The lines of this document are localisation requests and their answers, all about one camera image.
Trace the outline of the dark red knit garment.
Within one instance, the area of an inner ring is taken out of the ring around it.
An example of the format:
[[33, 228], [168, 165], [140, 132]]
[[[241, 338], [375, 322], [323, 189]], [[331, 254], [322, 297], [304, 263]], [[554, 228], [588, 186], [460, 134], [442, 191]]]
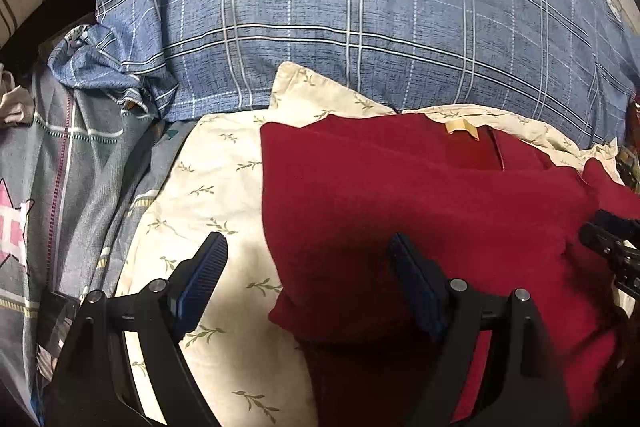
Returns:
[[282, 284], [270, 320], [303, 349], [320, 425], [403, 424], [434, 359], [390, 269], [397, 233], [479, 291], [527, 289], [574, 420], [596, 408], [624, 316], [578, 231], [601, 209], [639, 214], [599, 161], [559, 167], [510, 134], [451, 133], [420, 114], [270, 122], [260, 139], [262, 222]]

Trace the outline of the dark photo booklet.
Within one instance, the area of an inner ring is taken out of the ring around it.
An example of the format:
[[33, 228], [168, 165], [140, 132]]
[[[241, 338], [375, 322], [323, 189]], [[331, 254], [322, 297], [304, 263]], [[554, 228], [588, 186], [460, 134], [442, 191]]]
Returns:
[[47, 385], [52, 381], [66, 337], [75, 320], [79, 301], [56, 291], [42, 293], [36, 335], [36, 367]]

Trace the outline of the cream leaf-print pillow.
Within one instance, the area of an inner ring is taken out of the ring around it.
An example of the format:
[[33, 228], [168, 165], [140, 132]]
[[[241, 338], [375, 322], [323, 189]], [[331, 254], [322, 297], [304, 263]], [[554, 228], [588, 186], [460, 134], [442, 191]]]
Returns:
[[168, 277], [209, 233], [228, 241], [227, 268], [212, 302], [180, 345], [221, 424], [317, 426], [321, 421], [302, 350], [268, 317], [280, 284], [262, 229], [260, 127], [269, 121], [302, 127], [331, 115], [387, 114], [387, 107], [285, 62], [268, 108], [201, 118], [164, 187], [134, 203], [142, 218], [119, 295]]

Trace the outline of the grey plaid bed sheet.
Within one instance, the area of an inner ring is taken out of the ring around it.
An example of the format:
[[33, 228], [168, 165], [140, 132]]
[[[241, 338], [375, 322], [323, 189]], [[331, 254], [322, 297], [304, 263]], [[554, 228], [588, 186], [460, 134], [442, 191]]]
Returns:
[[49, 293], [114, 293], [134, 232], [160, 193], [192, 122], [165, 122], [103, 91], [32, 71], [31, 124], [1, 132], [1, 387], [40, 424], [37, 338]]

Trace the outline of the beige crumpled cloth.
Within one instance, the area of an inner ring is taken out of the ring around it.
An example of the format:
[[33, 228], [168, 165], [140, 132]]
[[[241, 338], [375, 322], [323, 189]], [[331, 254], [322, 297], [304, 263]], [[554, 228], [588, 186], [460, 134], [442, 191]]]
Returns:
[[14, 76], [0, 66], [1, 72], [1, 103], [0, 127], [6, 129], [31, 124], [34, 120], [35, 101], [29, 91], [20, 86]]

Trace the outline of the blue plaid pillow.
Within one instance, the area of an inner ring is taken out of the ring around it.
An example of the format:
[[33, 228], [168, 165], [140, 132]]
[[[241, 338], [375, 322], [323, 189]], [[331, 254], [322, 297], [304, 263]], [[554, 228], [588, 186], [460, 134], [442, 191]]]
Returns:
[[585, 148], [623, 138], [639, 88], [639, 40], [608, 0], [96, 0], [49, 65], [177, 121], [266, 107], [284, 62], [394, 109], [505, 109]]

